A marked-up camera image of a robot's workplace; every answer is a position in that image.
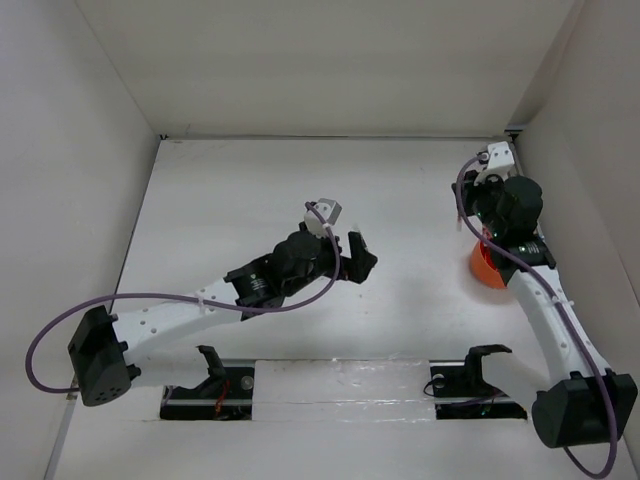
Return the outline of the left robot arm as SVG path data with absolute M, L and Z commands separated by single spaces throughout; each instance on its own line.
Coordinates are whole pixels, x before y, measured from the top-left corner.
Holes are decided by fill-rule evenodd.
M 87 310 L 68 345 L 83 404 L 107 404 L 144 383 L 170 384 L 153 353 L 214 326 L 286 311 L 288 298 L 320 278 L 363 283 L 378 259 L 360 233 L 349 232 L 348 241 L 344 257 L 336 238 L 294 232 L 191 295 L 160 294 L 157 305 L 134 312 Z

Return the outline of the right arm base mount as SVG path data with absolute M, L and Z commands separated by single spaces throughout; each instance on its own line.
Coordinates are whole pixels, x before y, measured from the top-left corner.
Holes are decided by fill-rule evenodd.
M 487 383 L 482 360 L 511 353 L 501 344 L 471 347 L 463 360 L 430 360 L 430 378 L 423 394 L 435 402 L 437 420 L 527 420 L 527 411 Z

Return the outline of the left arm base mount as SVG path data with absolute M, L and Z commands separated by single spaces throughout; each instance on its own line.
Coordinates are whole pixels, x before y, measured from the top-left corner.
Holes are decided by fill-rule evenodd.
M 250 421 L 256 362 L 222 360 L 212 346 L 198 351 L 207 363 L 207 377 L 194 388 L 165 386 L 159 418 L 165 421 Z

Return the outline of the green pen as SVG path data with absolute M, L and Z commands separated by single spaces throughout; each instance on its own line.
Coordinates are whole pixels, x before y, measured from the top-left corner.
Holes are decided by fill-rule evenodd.
M 368 250 L 368 246 L 367 243 L 364 239 L 364 236 L 362 234 L 362 231 L 359 227 L 359 225 L 357 223 L 354 223 L 351 227 L 350 230 L 351 233 L 354 233 L 356 235 L 356 244 L 358 245 L 359 249 L 362 249 L 364 251 Z

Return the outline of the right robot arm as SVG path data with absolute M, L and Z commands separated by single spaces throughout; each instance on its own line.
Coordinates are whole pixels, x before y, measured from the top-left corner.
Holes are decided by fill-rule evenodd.
M 552 449 L 620 440 L 638 397 L 629 374 L 615 372 L 591 343 L 566 297 L 555 259 L 538 234 L 541 187 L 524 176 L 462 167 L 452 185 L 459 218 L 490 254 L 523 310 L 548 372 L 539 376 L 506 346 L 493 345 L 462 369 L 473 393 L 495 387 L 526 408 Z

